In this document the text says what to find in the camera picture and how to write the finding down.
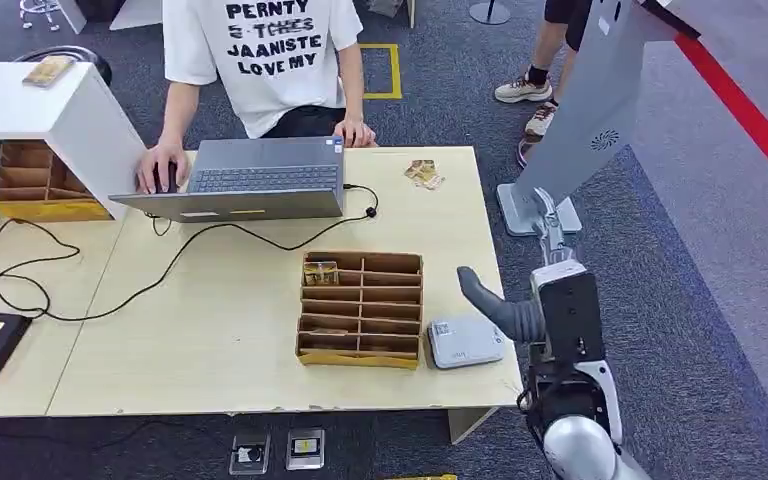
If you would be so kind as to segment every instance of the human hand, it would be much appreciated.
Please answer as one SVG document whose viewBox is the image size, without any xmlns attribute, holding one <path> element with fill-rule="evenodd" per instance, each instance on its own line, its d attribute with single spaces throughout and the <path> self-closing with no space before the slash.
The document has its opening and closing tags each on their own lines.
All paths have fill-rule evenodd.
<svg viewBox="0 0 768 480">
<path fill-rule="evenodd" d="M 190 162 L 181 142 L 164 141 L 162 138 L 140 159 L 137 166 L 137 186 L 141 193 L 169 191 L 169 163 L 178 165 L 175 183 L 184 183 L 190 173 Z M 160 185 L 154 184 L 154 166 L 157 165 Z"/>
<path fill-rule="evenodd" d="M 363 123 L 362 119 L 357 119 L 350 115 L 334 128 L 334 135 L 343 137 L 343 143 L 348 147 L 377 147 L 375 143 L 375 132 L 369 126 Z"/>
</svg>

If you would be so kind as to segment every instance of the light wooden tabletop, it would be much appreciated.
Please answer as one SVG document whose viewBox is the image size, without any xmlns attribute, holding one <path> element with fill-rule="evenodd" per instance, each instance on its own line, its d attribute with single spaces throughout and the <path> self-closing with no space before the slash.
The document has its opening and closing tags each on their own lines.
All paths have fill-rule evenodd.
<svg viewBox="0 0 768 480">
<path fill-rule="evenodd" d="M 437 162 L 446 177 L 442 188 L 418 188 L 403 176 L 410 162 L 418 159 Z M 460 294 L 455 273 L 459 265 L 472 266 L 488 288 L 501 293 L 472 148 L 348 150 L 346 182 L 378 193 L 378 217 L 338 227 L 303 250 L 421 254 L 426 322 L 471 310 Z M 371 202 L 364 191 L 347 192 L 346 214 L 362 215 Z M 289 220 L 246 226 L 294 244 L 331 222 Z M 169 234 L 158 238 L 149 219 L 131 212 L 91 313 L 114 307 L 155 281 L 181 245 L 204 226 L 174 224 Z M 217 229 L 196 239 L 159 287 L 110 317 L 85 322 L 48 415 L 397 410 L 514 403 L 522 381 L 510 342 L 501 362 L 452 371 L 430 368 L 425 352 L 416 371 L 301 365 L 294 346 L 302 255 L 280 251 L 236 229 Z M 58 291 L 58 297 L 65 301 L 66 295 Z"/>
<path fill-rule="evenodd" d="M 63 316 L 83 316 L 90 302 L 121 222 L 48 224 L 66 243 L 79 246 L 82 253 L 70 260 L 37 264 L 19 269 L 41 282 L 51 293 L 54 310 Z M 43 232 L 32 227 L 9 225 L 0 237 L 0 269 L 24 260 L 68 253 Z M 16 280 L 1 282 L 15 304 L 42 305 L 42 296 L 33 287 Z M 11 312 L 0 301 L 0 312 Z M 19 343 L 0 374 L 0 416 L 45 415 L 66 365 L 81 324 L 66 324 L 48 318 L 36 320 Z"/>
</svg>

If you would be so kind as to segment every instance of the black chair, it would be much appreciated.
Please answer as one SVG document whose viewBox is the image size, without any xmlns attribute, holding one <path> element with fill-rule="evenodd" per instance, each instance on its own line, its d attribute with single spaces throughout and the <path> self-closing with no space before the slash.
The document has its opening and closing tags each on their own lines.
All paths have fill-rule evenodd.
<svg viewBox="0 0 768 480">
<path fill-rule="evenodd" d="M 95 65 L 96 69 L 98 69 L 98 73 L 101 75 L 101 78 L 104 79 L 104 83 L 106 83 L 108 87 L 110 86 L 110 82 L 113 81 L 113 70 L 110 68 L 110 64 L 107 63 L 107 60 L 92 50 L 76 45 L 60 45 L 57 47 L 43 48 L 31 53 L 26 53 L 13 61 L 39 62 L 49 55 L 63 55 L 72 57 L 78 62 L 90 62 Z"/>
</svg>

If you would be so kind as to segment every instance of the white t-shirt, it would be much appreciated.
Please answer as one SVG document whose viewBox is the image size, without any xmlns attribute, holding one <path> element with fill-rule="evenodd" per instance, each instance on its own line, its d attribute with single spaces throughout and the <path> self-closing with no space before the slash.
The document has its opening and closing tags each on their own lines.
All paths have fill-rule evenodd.
<svg viewBox="0 0 768 480">
<path fill-rule="evenodd" d="M 336 50 L 363 29 L 352 0 L 163 0 L 166 78 L 222 78 L 246 133 L 258 138 L 303 105 L 345 107 Z"/>
</svg>

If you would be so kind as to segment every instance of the laptop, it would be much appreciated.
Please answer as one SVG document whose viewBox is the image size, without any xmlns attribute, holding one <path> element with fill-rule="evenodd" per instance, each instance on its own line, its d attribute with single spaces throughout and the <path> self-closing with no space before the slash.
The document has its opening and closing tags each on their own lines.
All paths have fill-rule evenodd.
<svg viewBox="0 0 768 480">
<path fill-rule="evenodd" d="M 110 200 L 181 223 L 340 217 L 343 140 L 204 140 L 186 191 Z"/>
</svg>

